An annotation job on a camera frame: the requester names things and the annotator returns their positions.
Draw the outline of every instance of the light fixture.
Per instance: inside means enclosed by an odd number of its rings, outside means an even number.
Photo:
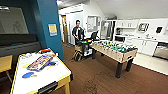
[[[0,11],[10,12],[9,7],[6,7],[6,6],[0,6]]]
[[[62,3],[62,1],[57,0],[57,5],[60,5]]]

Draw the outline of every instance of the kitchen cabinet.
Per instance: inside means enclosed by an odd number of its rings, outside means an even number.
[[[124,43],[125,43],[125,44],[133,45],[134,39],[125,37]]]
[[[117,20],[118,28],[137,28],[138,20]]]
[[[153,56],[157,44],[158,42],[155,41],[134,39],[134,45],[138,48],[137,52],[150,56]]]
[[[144,47],[142,49],[142,53],[153,56],[157,44],[158,42],[144,41]]]
[[[117,27],[122,28],[124,25],[124,20],[117,20]]]
[[[136,48],[138,48],[137,52],[139,52],[139,53],[142,52],[143,42],[144,42],[144,40],[134,39],[134,45],[136,46]]]

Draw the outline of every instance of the countertop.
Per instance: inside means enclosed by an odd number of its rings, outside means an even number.
[[[126,36],[126,35],[115,35],[118,37],[125,37],[125,38],[130,38],[130,39],[139,39],[139,40],[146,40],[146,41],[154,41],[154,42],[165,42],[168,43],[168,40],[161,40],[161,39],[156,39],[156,38],[143,38],[143,37],[138,37],[138,36]]]

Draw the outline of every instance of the blue wall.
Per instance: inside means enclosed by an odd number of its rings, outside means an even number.
[[[39,39],[44,39],[47,48],[58,52],[59,58],[64,60],[56,0],[30,0],[30,4],[36,20],[37,36]],[[56,24],[56,36],[50,36],[48,24]]]

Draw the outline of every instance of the man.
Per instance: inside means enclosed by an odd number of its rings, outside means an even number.
[[[76,20],[76,26],[72,30],[72,35],[75,38],[75,45],[78,44],[78,41],[84,39],[84,31],[81,27],[79,27],[80,21]]]

